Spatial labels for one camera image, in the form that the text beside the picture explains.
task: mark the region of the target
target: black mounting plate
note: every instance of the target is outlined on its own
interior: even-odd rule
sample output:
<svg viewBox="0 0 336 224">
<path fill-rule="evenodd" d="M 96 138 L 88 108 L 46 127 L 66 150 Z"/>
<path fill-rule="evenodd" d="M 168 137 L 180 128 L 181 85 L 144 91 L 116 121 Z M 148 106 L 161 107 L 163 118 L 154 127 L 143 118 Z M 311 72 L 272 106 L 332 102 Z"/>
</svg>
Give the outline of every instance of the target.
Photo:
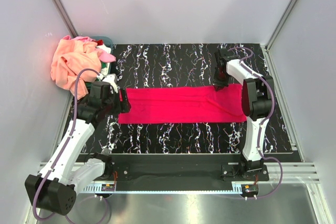
<svg viewBox="0 0 336 224">
<path fill-rule="evenodd" d="M 226 182 L 235 182 L 235 181 L 251 181 L 256 180 L 255 175 L 252 176 L 243 176 L 240 172 L 237 172 L 238 164 L 225 164 L 222 165 L 222 179 Z M 267 166 L 263 165 L 262 170 L 257 173 L 258 181 L 269 181 Z"/>
<path fill-rule="evenodd" d="M 117 172 L 117 181 L 126 181 L 129 179 L 130 165 L 127 163 L 119 163 L 113 165 L 113 170 Z"/>
</svg>

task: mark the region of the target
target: black and white patterned surface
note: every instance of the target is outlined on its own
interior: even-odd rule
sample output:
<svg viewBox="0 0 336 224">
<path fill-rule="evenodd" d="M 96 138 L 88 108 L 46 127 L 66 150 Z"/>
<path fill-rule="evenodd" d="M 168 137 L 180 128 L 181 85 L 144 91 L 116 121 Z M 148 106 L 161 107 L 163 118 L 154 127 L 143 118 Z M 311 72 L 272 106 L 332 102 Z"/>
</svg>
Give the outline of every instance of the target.
<svg viewBox="0 0 336 224">
<path fill-rule="evenodd" d="M 116 45 L 122 88 L 197 87 L 212 84 L 218 48 L 244 46 L 255 56 L 246 64 L 261 74 L 268 69 L 258 44 Z M 244 50 L 234 50 L 240 57 Z M 246 123 L 118 124 L 106 118 L 82 152 L 112 153 L 237 153 L 244 144 Z M 265 152 L 291 152 L 279 106 L 268 123 Z"/>
</svg>

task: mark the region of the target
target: gray wall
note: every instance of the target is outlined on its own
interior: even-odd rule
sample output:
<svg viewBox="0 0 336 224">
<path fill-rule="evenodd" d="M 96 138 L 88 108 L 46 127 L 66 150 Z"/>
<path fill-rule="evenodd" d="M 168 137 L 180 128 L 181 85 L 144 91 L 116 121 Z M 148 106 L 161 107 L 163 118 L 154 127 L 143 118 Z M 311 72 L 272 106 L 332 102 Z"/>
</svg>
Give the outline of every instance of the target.
<svg viewBox="0 0 336 224">
<path fill-rule="evenodd" d="M 271 56 L 299 141 L 336 220 L 336 1 L 299 0 Z"/>
<path fill-rule="evenodd" d="M 24 181 L 51 154 L 66 105 L 50 64 L 68 32 L 51 0 L 0 3 L 0 222 L 16 224 L 28 206 Z"/>
<path fill-rule="evenodd" d="M 289 0 L 62 0 L 77 31 L 115 43 L 266 43 Z"/>
</svg>

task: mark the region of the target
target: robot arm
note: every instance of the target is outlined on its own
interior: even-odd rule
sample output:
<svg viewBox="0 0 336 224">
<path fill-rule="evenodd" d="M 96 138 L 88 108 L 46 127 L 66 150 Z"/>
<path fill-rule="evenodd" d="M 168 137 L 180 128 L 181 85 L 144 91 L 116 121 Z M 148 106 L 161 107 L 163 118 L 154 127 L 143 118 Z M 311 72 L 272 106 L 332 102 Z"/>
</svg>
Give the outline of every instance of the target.
<svg viewBox="0 0 336 224">
<path fill-rule="evenodd" d="M 257 174 L 262 170 L 264 161 L 258 150 L 263 152 L 265 130 L 268 120 L 261 126 L 261 122 L 267 117 L 271 110 L 271 95 L 263 82 L 254 76 L 258 75 L 274 88 L 271 76 L 262 76 L 246 66 L 236 55 L 230 55 L 226 49 L 215 53 L 217 68 L 214 78 L 215 89 L 219 90 L 228 86 L 229 77 L 232 76 L 243 85 L 241 105 L 243 113 L 247 116 L 246 141 L 242 151 L 242 160 L 239 171 L 246 176 Z M 261 136 L 258 139 L 258 132 L 261 128 Z"/>
<path fill-rule="evenodd" d="M 118 115 L 130 110 L 126 92 L 123 89 L 118 91 L 115 83 L 117 77 L 114 74 L 106 77 L 99 75 L 98 79 L 103 81 L 92 83 L 90 94 L 78 104 L 76 126 L 72 135 L 74 121 L 70 121 L 65 136 L 47 165 L 37 176 L 29 175 L 25 181 L 28 197 L 33 205 L 37 188 L 46 179 L 38 195 L 38 208 L 66 215 L 72 209 L 76 195 L 84 187 L 98 177 L 108 179 L 112 174 L 111 158 L 98 153 L 93 154 L 78 170 L 71 171 L 85 142 L 94 133 L 99 122 L 106 115 Z"/>
</svg>

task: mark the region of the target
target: peach garment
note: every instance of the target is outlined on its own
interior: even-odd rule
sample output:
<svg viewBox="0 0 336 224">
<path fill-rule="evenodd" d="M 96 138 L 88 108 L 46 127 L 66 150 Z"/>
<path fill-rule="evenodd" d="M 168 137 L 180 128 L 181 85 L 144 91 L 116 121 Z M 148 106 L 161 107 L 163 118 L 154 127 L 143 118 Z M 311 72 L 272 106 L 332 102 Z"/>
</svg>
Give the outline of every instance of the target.
<svg viewBox="0 0 336 224">
<path fill-rule="evenodd" d="M 63 39 L 70 39 L 70 35 L 65 36 Z M 90 37 L 81 37 L 81 36 L 73 38 L 73 40 L 80 40 L 82 42 L 95 41 Z M 106 47 L 104 44 L 100 46 L 96 45 L 96 50 L 99 52 L 98 58 L 102 62 L 109 63 L 109 62 L 115 62 L 117 60 L 115 56 L 111 54 L 111 48 Z"/>
<path fill-rule="evenodd" d="M 97 72 L 101 70 L 99 55 L 94 41 L 70 39 L 66 36 L 60 40 L 51 64 L 51 78 L 60 88 L 75 93 L 75 80 L 78 73 L 84 68 L 92 68 Z M 88 94 L 86 82 L 95 81 L 97 75 L 92 71 L 85 71 L 78 83 L 77 97 L 80 99 Z"/>
</svg>

